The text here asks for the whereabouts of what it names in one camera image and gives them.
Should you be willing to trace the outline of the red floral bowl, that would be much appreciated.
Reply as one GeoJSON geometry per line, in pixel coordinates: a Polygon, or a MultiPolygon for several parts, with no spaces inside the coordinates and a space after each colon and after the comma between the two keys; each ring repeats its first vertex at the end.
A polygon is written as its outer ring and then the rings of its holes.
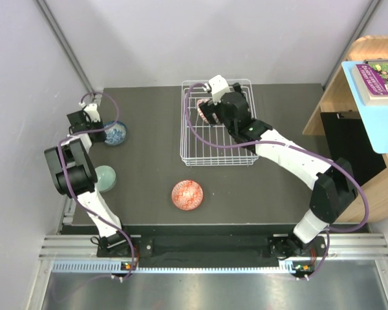
{"type": "Polygon", "coordinates": [[[211,99],[200,99],[197,101],[197,112],[200,118],[209,125],[214,125],[213,102],[211,99]]]}

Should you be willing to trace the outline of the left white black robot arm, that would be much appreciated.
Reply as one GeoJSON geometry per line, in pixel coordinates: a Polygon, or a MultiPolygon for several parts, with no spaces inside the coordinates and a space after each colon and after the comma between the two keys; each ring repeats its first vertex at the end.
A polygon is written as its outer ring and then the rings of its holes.
{"type": "Polygon", "coordinates": [[[91,241],[98,246],[97,256],[132,258],[134,241],[97,189],[98,177],[89,157],[90,148],[106,140],[98,106],[81,103],[80,107],[67,116],[69,135],[44,151],[53,184],[60,194],[79,203],[94,222],[98,236],[91,241]]]}

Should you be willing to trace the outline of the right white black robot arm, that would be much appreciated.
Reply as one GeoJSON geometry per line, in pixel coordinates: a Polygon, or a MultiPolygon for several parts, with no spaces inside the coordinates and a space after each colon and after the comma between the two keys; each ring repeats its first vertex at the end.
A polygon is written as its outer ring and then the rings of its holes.
{"type": "Polygon", "coordinates": [[[198,110],[209,124],[223,125],[234,142],[278,164],[312,191],[309,210],[294,227],[288,243],[294,254],[306,254],[313,239],[334,223],[358,195],[350,181],[349,162],[311,156],[271,125],[254,118],[240,84],[209,81],[204,89],[211,99],[200,103],[198,110]]]}

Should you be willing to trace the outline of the blue white floral bowl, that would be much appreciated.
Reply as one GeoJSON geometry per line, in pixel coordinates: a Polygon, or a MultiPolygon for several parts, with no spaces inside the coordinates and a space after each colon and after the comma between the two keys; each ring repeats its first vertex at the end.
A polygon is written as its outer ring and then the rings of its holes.
{"type": "Polygon", "coordinates": [[[110,121],[104,125],[106,139],[105,144],[116,146],[123,143],[127,136],[127,127],[121,121],[110,121]]]}

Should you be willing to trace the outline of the white wire dish rack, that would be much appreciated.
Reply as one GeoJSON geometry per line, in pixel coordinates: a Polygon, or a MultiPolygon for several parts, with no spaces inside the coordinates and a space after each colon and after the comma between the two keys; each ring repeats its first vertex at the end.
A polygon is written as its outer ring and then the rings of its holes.
{"type": "Polygon", "coordinates": [[[233,138],[224,125],[209,125],[197,110],[197,102],[211,99],[202,87],[195,87],[189,95],[188,104],[181,104],[180,158],[188,167],[250,166],[258,156],[243,148],[220,149],[204,144],[202,138],[216,145],[234,145],[233,138]]]}

